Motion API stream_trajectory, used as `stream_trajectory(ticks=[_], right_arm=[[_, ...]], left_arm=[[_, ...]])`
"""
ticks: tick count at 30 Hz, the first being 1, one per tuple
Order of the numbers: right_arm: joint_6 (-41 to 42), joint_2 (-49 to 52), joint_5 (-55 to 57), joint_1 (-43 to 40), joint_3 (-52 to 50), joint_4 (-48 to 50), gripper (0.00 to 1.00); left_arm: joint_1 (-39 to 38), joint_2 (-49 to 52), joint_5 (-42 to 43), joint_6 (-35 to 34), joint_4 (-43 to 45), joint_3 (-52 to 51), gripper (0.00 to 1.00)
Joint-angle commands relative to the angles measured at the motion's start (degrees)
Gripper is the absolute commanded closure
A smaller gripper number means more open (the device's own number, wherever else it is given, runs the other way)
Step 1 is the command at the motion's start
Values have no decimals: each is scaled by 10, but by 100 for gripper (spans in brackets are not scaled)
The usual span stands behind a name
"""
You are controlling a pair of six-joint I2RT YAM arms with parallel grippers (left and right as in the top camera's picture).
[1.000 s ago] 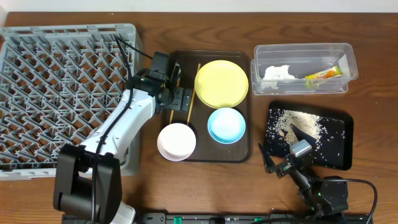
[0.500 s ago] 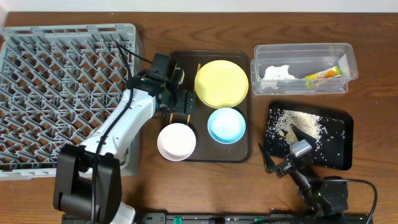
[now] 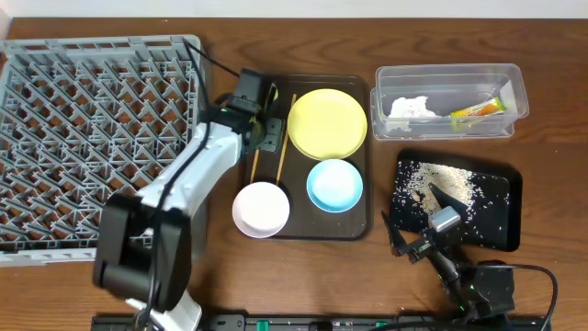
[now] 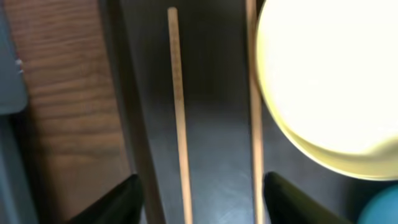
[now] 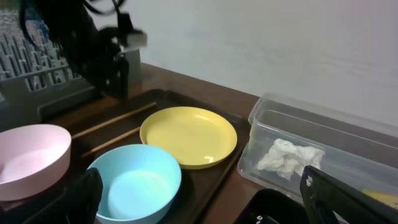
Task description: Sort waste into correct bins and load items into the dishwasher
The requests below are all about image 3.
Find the yellow plate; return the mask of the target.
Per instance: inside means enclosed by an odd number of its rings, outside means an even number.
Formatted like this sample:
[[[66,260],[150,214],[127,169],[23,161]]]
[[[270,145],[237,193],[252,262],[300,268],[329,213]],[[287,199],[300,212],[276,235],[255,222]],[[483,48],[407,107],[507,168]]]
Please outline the yellow plate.
[[[367,133],[367,115],[360,103],[336,89],[306,93],[288,114],[289,139],[315,160],[347,158],[359,149]]]

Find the snack wrapper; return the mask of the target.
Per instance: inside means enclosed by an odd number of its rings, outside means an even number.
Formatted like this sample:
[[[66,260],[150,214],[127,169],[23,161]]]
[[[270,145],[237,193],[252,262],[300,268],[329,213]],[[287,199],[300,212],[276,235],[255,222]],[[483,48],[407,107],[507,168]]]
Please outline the snack wrapper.
[[[503,114],[506,106],[501,99],[494,97],[480,104],[452,112],[451,126],[455,131],[463,131],[482,121],[482,117]]]

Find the white napkin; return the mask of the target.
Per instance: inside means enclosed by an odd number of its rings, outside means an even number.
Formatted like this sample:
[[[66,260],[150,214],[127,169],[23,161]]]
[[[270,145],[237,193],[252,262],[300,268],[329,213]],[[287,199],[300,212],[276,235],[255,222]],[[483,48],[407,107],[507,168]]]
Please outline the white napkin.
[[[392,102],[385,126],[388,130],[410,132],[412,119],[439,118],[439,115],[426,107],[428,97],[399,97]]]

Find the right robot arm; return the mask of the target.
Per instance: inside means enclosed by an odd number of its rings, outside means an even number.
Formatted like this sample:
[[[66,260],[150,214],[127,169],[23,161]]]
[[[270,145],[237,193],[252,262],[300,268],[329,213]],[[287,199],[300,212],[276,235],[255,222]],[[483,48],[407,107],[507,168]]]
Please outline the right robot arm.
[[[513,271],[499,260],[471,265],[468,260],[453,257],[451,249],[465,233],[467,206],[432,183],[428,187],[441,209],[428,217],[428,227],[414,241],[406,242],[391,217],[382,215],[391,253],[406,256],[413,264],[428,260],[450,298],[464,312],[464,321],[506,315],[515,308]]]

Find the food scraps rice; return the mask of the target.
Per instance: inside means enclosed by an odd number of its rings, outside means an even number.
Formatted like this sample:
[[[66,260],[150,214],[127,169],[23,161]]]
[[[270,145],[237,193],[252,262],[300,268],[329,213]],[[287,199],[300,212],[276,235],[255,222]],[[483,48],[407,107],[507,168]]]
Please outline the food scraps rice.
[[[401,160],[392,198],[394,222],[403,231],[420,233],[441,207],[428,187],[433,183],[462,204],[465,239],[502,242],[508,229],[509,183],[449,165]]]

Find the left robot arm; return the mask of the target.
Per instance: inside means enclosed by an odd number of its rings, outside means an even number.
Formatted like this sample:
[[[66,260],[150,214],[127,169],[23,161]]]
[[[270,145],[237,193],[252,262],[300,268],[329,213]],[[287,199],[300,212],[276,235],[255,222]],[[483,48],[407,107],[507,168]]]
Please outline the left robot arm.
[[[201,311],[187,293],[192,221],[217,181],[266,137],[266,109],[211,105],[180,155],[135,195],[102,208],[93,282],[142,306],[133,330],[195,330]]]

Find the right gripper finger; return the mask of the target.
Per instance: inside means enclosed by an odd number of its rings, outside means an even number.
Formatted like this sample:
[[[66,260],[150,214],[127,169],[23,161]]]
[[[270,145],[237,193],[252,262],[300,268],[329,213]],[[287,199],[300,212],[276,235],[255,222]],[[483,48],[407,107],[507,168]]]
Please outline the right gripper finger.
[[[388,231],[391,253],[395,257],[403,256],[406,253],[407,246],[403,236],[385,211],[381,212],[381,216]]]
[[[437,201],[437,204],[442,209],[447,208],[447,207],[451,207],[454,210],[457,209],[458,202],[454,198],[452,198],[451,196],[446,194],[441,188],[439,188],[437,185],[435,185],[433,183],[429,183],[428,187],[431,190],[431,192],[433,193],[433,196],[434,196],[435,200]]]

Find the pink bowl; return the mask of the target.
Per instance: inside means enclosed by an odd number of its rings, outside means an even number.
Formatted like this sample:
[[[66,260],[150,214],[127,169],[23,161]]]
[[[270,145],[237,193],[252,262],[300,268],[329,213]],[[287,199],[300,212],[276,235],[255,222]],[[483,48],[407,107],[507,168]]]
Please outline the pink bowl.
[[[277,234],[287,223],[290,204],[277,185],[255,182],[245,186],[232,204],[232,218],[237,228],[253,238]]]

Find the light blue bowl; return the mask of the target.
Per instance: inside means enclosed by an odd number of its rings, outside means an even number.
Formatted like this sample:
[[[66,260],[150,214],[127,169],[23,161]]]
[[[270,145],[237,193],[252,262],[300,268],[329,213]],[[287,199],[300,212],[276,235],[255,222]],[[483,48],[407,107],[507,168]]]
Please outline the light blue bowl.
[[[354,165],[341,159],[321,161],[310,171],[306,189],[311,202],[320,210],[341,213],[360,201],[364,183]]]

